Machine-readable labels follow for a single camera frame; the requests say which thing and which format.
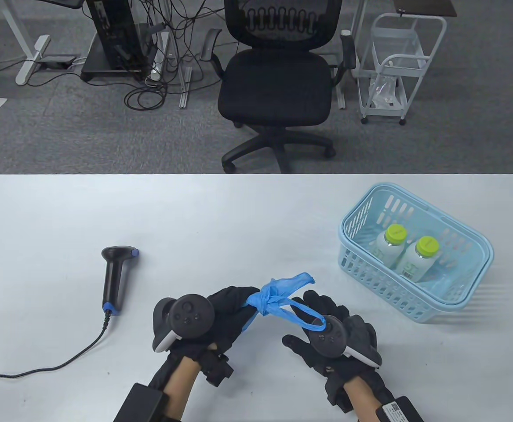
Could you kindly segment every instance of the plastic bag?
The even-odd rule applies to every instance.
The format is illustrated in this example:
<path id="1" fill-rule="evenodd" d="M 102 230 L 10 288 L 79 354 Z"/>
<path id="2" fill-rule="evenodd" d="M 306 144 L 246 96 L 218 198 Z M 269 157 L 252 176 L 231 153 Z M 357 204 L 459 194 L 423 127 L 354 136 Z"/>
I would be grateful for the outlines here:
<path id="1" fill-rule="evenodd" d="M 373 85 L 375 84 L 375 78 L 371 78 L 369 81 L 369 92 L 373 90 Z M 397 77 L 395 76 L 382 76 L 379 79 L 379 83 L 375 92 L 373 93 L 373 97 L 371 98 L 371 102 L 375 105 L 377 109 L 394 109 L 396 107 L 401 107 L 399 100 L 395 96 L 395 87 L 397 86 Z"/>
<path id="2" fill-rule="evenodd" d="M 314 283 L 315 280 L 308 273 L 301 273 L 292 279 L 272 279 L 272 281 L 263 286 L 259 292 L 250 295 L 246 304 L 254 306 L 258 310 L 258 313 L 261 313 L 264 316 L 270 313 L 272 315 L 276 315 L 277 317 L 284 318 L 285 320 L 293 322 L 294 324 L 297 324 L 307 330 L 323 331 L 325 329 L 326 322 L 324 317 L 319 312 L 314 311 L 308 306 L 297 303 L 289 298 L 289 296 L 291 296 L 297 290 L 301 289 L 303 286 Z M 296 308 L 301 309 L 301 311 L 308 313 L 315 318 L 319 318 L 319 320 L 322 322 L 322 325 L 309 324 L 305 321 L 302 321 L 293 312 L 282 309 L 282 306 L 288 305 L 293 305 Z M 252 317 L 245 324 L 243 331 L 246 330 L 249 325 L 251 325 L 251 322 L 254 321 L 256 315 L 258 314 L 255 313 L 254 317 Z"/>

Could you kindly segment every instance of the white metal cart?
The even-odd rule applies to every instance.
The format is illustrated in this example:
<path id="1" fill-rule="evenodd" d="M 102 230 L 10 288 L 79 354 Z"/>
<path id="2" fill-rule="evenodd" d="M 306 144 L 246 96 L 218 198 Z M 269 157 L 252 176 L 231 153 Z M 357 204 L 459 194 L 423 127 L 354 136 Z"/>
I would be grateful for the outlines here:
<path id="1" fill-rule="evenodd" d="M 383 18 L 410 19 L 413 21 L 409 29 L 384 28 L 379 22 Z M 420 39 L 415 30 L 420 19 L 439 20 L 442 24 L 442 30 L 434 44 L 433 50 L 426 55 L 422 49 Z M 357 72 L 358 98 L 360 100 L 361 122 L 367 123 L 369 115 L 375 116 L 396 116 L 400 117 L 399 124 L 405 125 L 407 121 L 407 111 L 413 103 L 415 95 L 421 85 L 426 71 L 440 46 L 442 38 L 446 32 L 447 22 L 441 16 L 424 15 L 402 15 L 396 13 L 384 13 L 378 16 L 371 26 L 371 38 L 367 44 L 360 69 Z M 371 51 L 374 70 L 363 69 L 365 59 Z M 417 84 L 411 96 L 407 98 L 403 85 L 403 76 L 417 78 Z M 377 107 L 374 104 L 373 97 L 376 90 L 387 78 L 395 78 L 395 97 L 396 101 L 383 104 L 383 107 Z M 360 88 L 360 78 L 374 80 L 369 84 L 367 96 L 363 95 Z"/>

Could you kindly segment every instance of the chair armrest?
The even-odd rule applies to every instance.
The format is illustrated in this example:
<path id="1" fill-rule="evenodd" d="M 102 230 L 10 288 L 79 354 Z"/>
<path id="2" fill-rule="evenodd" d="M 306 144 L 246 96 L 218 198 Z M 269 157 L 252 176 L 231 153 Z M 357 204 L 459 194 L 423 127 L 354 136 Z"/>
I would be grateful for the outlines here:
<path id="1" fill-rule="evenodd" d="M 340 32 L 340 40 L 342 42 L 342 63 L 339 64 L 333 85 L 337 86 L 344 73 L 349 69 L 356 69 L 356 47 L 354 46 L 354 38 L 349 30 L 343 29 Z"/>
<path id="2" fill-rule="evenodd" d="M 340 32 L 340 40 L 342 41 L 342 59 L 345 69 L 356 69 L 356 47 L 354 46 L 354 38 L 347 29 Z"/>
<path id="3" fill-rule="evenodd" d="M 215 42 L 218 39 L 218 35 L 222 30 L 217 28 L 212 28 L 208 30 L 206 34 L 206 39 L 204 40 L 204 44 L 202 45 L 202 52 L 200 53 L 200 61 L 201 62 L 210 62 L 211 66 L 214 68 L 215 73 L 219 76 L 220 79 L 223 78 L 223 67 L 219 58 L 214 54 Z"/>

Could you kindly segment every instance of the bottle label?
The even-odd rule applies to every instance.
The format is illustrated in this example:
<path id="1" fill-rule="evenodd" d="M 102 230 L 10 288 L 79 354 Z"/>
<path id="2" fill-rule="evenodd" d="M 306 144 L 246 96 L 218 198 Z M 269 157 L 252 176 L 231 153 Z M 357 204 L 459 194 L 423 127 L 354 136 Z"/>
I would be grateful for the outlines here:
<path id="1" fill-rule="evenodd" d="M 416 265 L 411 262 L 407 262 L 403 268 L 403 271 L 401 271 L 401 275 L 409 280 L 412 280 L 417 270 L 418 267 Z"/>
<path id="2" fill-rule="evenodd" d="M 383 257 L 385 256 L 385 254 L 381 252 L 381 249 L 379 249 L 377 246 L 372 248 L 371 255 L 375 256 L 380 261 L 383 261 Z"/>

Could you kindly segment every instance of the forearm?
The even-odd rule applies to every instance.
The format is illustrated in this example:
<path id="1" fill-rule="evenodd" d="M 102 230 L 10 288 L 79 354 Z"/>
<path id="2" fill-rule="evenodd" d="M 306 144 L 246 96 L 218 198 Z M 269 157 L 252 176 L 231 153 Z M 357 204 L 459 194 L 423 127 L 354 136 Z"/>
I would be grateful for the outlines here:
<path id="1" fill-rule="evenodd" d="M 362 378 L 357 376 L 348 381 L 344 384 L 344 391 L 348 394 L 360 422 L 379 422 L 375 411 L 381 407 L 381 403 Z"/>
<path id="2" fill-rule="evenodd" d="M 196 381 L 200 370 L 198 362 L 188 357 L 182 358 L 163 390 L 164 394 L 170 397 L 164 410 L 166 416 L 176 420 L 182 419 L 192 386 L 194 386 L 194 381 Z"/>

